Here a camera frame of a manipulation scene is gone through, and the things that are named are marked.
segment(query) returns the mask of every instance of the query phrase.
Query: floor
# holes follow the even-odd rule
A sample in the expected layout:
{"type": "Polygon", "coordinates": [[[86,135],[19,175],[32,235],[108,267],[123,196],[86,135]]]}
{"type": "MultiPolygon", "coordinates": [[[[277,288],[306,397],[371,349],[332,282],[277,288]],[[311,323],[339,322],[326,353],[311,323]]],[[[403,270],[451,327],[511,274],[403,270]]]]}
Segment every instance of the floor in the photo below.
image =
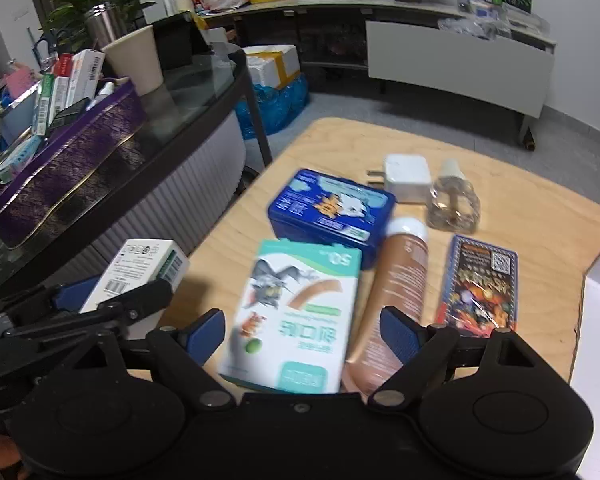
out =
{"type": "MultiPolygon", "coordinates": [[[[363,73],[318,69],[308,78],[311,95],[305,110],[284,130],[269,136],[274,158],[313,121],[338,116],[475,150],[600,204],[600,137],[556,114],[543,114],[533,126],[537,147],[528,152],[516,143],[516,118],[510,110],[402,83],[388,82],[386,94],[380,95],[378,82],[363,73]]],[[[256,140],[246,143],[247,165],[261,170],[256,140]]]]}

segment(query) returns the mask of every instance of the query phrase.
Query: white ribbed panel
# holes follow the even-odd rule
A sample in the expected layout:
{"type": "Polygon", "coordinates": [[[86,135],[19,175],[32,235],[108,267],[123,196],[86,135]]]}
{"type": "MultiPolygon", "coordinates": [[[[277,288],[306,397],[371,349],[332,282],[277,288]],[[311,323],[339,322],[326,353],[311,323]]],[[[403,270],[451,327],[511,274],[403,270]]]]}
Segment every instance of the white ribbed panel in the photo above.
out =
{"type": "Polygon", "coordinates": [[[128,238],[175,240],[190,254],[229,204],[244,160],[244,141],[232,112],[167,179],[45,284],[71,283],[102,272],[128,238]]]}

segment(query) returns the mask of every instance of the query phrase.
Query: charger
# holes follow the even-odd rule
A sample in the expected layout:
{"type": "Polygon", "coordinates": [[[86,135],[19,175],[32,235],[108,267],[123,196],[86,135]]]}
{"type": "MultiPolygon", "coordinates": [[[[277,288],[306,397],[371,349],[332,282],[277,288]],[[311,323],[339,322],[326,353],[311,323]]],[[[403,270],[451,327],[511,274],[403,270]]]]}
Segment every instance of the charger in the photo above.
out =
{"type": "Polygon", "coordinates": [[[384,158],[384,172],[369,171],[368,175],[384,177],[384,190],[393,193],[399,203],[427,203],[431,174],[422,155],[390,153],[384,158]]]}

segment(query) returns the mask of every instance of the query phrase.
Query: screw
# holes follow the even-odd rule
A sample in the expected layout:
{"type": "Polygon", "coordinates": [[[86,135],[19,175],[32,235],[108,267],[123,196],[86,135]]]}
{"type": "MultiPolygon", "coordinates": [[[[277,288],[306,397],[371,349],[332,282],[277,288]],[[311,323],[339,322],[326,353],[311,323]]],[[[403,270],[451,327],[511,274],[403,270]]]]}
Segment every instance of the screw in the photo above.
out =
{"type": "Polygon", "coordinates": [[[311,409],[311,406],[309,406],[307,403],[305,402],[298,402],[297,404],[294,404],[294,411],[296,413],[306,413],[311,409]]]}
{"type": "Polygon", "coordinates": [[[382,390],[373,396],[376,404],[386,408],[394,408],[400,406],[404,402],[404,395],[398,390],[382,390]]]}
{"type": "Polygon", "coordinates": [[[231,395],[221,390],[211,390],[200,395],[200,404],[208,408],[219,408],[229,403],[231,395]]]}

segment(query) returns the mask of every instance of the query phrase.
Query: blue box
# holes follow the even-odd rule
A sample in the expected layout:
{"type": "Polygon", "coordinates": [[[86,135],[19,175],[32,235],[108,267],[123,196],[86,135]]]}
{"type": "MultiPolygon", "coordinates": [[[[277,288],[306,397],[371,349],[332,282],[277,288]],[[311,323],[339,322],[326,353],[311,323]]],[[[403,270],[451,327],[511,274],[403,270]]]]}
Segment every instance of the blue box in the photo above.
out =
{"type": "Polygon", "coordinates": [[[300,170],[267,211],[278,238],[341,244],[362,251],[362,268],[376,260],[395,196],[344,178],[300,170]]]}

